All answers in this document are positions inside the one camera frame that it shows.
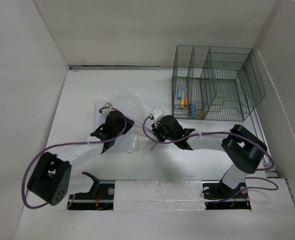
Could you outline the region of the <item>blue correction tape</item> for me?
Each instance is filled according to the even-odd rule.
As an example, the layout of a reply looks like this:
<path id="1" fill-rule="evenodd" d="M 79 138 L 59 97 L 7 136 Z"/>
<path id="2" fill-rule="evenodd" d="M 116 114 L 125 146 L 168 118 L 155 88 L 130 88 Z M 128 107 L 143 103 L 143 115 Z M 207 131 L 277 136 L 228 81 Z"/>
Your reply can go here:
<path id="1" fill-rule="evenodd" d="M 194 119 L 197 118 L 197 110 L 196 110 L 196 105 L 194 103 L 191 104 L 191 115 L 192 115 L 192 118 Z"/>

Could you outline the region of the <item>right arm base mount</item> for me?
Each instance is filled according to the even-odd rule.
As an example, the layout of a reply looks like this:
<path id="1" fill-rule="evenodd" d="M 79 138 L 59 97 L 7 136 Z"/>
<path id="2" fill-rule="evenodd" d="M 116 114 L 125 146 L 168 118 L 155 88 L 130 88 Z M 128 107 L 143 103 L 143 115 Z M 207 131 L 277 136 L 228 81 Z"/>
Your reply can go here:
<path id="1" fill-rule="evenodd" d="M 206 210 L 251 210 L 250 198 L 245 181 L 241 181 L 235 189 L 225 186 L 220 181 L 202 181 L 200 196 L 204 198 Z"/>

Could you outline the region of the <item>yellow highlighter pen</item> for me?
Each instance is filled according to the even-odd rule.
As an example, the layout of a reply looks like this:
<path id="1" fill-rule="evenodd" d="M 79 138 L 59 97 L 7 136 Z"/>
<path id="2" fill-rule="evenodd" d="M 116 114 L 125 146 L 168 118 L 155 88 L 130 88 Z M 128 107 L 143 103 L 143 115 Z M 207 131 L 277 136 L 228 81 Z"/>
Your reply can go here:
<path id="1" fill-rule="evenodd" d="M 187 88 L 182 89 L 180 99 L 179 99 L 180 108 L 186 108 L 188 106 L 188 91 Z"/>

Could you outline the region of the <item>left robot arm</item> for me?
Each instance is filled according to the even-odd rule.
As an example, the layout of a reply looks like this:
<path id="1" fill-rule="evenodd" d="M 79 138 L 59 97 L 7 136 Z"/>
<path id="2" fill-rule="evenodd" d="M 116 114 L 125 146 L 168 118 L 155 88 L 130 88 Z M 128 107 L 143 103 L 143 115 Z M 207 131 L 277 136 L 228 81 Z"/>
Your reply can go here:
<path id="1" fill-rule="evenodd" d="M 29 209 L 56 206 L 68 193 L 72 169 L 112 148 L 135 122 L 117 110 L 110 111 L 88 139 L 51 145 L 41 150 L 24 173 L 22 199 Z"/>

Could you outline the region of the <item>purple highlighter pen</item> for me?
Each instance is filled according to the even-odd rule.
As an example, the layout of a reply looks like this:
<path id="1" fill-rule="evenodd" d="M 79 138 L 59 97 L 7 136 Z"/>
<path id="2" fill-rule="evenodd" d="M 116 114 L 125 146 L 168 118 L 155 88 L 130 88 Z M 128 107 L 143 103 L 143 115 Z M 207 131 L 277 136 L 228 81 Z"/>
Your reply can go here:
<path id="1" fill-rule="evenodd" d="M 175 95 L 174 95 L 174 107 L 178 108 L 178 106 L 180 105 L 180 99 L 177 99 L 177 89 L 178 89 L 178 85 L 179 85 L 180 80 L 178 80 L 176 82 L 176 89 L 175 89 Z"/>

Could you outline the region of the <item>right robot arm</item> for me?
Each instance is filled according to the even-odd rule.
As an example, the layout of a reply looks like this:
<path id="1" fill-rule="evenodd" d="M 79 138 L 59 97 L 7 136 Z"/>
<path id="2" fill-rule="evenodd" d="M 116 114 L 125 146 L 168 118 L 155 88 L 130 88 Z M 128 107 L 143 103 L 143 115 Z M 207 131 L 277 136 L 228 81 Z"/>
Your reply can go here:
<path id="1" fill-rule="evenodd" d="M 157 144 L 174 144 L 181 150 L 214 150 L 225 152 L 232 161 L 219 183 L 205 187 L 207 199 L 220 200 L 238 194 L 241 182 L 258 171 L 258 166 L 267 152 L 267 146 L 240 124 L 229 131 L 200 132 L 183 128 L 172 115 L 154 109 L 149 119 L 153 120 L 151 138 Z"/>

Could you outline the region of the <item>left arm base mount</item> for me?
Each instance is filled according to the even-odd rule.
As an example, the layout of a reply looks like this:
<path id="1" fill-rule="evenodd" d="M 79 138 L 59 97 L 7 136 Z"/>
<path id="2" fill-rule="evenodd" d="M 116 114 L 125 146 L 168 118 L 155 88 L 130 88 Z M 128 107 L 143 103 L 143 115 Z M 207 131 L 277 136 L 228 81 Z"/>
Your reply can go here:
<path id="1" fill-rule="evenodd" d="M 89 190 L 79 191 L 69 196 L 66 208 L 71 211 L 110 211 L 114 209 L 115 180 L 100 180 L 83 171 L 92 181 Z"/>

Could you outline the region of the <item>orange highlighter pen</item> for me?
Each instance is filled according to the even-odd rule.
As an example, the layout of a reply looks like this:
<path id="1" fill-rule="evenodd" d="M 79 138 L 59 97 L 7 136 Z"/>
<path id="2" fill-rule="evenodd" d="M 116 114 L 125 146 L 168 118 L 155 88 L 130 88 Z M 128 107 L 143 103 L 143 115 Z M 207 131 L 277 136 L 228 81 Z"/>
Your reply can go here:
<path id="1" fill-rule="evenodd" d="M 189 105 L 188 89 L 185 87 L 184 90 L 182 91 L 181 106 L 183 108 L 186 108 L 186 107 L 188 107 L 188 105 Z"/>

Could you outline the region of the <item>clear mesh pouch purple zipper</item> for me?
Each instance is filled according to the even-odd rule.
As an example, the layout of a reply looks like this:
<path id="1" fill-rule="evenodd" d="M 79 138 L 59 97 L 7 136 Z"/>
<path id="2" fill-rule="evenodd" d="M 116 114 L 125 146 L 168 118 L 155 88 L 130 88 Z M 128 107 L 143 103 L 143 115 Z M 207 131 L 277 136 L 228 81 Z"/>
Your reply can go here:
<path id="1" fill-rule="evenodd" d="M 110 103 L 128 119 L 134 121 L 134 126 L 128 133 L 115 141 L 114 146 L 109 150 L 111 153 L 130 153 L 138 150 L 136 127 L 142 127 L 144 119 L 150 115 L 153 109 L 157 108 L 166 115 L 172 113 L 170 104 L 155 100 L 152 97 L 142 97 L 127 90 L 116 90 L 110 99 Z"/>

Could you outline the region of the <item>orange correction tape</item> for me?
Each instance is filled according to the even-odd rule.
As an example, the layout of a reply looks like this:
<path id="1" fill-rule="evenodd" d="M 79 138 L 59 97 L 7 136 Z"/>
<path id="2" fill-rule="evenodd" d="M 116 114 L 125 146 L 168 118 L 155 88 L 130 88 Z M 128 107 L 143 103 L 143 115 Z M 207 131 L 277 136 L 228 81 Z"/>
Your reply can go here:
<path id="1" fill-rule="evenodd" d="M 199 118 L 201 118 L 201 119 L 204 119 L 204 118 L 205 118 L 204 114 L 201 113 L 201 112 L 197 112 L 197 116 L 198 116 Z"/>

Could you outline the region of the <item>blue highlighter pen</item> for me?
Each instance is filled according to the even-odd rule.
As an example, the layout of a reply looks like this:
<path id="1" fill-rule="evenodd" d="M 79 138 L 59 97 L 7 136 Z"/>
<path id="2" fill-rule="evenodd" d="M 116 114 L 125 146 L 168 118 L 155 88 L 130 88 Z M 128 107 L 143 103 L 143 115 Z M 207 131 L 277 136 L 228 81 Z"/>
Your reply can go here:
<path id="1" fill-rule="evenodd" d="M 187 95 L 186 93 L 186 82 L 185 81 L 180 81 L 177 87 L 177 99 L 184 99 Z"/>

